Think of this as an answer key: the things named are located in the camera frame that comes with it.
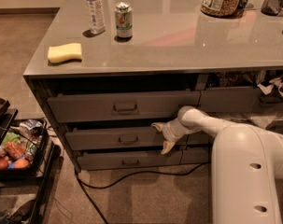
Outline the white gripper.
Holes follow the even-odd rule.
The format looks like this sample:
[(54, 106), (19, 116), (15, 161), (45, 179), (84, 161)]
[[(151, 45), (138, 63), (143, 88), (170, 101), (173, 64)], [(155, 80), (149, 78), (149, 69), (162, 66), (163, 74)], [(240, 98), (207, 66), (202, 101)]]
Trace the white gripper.
[(191, 131), (183, 126), (178, 119), (173, 119), (166, 122), (154, 122), (151, 124), (158, 132), (163, 133), (165, 140), (163, 141), (162, 155), (165, 155), (171, 151), (176, 142), (184, 135), (190, 134)]

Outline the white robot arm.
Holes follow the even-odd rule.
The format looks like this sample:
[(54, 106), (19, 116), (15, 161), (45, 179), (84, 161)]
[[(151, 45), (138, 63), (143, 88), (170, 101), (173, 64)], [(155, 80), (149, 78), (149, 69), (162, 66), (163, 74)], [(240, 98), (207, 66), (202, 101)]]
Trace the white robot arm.
[(168, 153), (186, 134), (214, 138), (211, 155), (213, 224), (282, 224), (276, 181), (283, 179), (283, 134), (214, 118), (192, 106), (152, 126)]

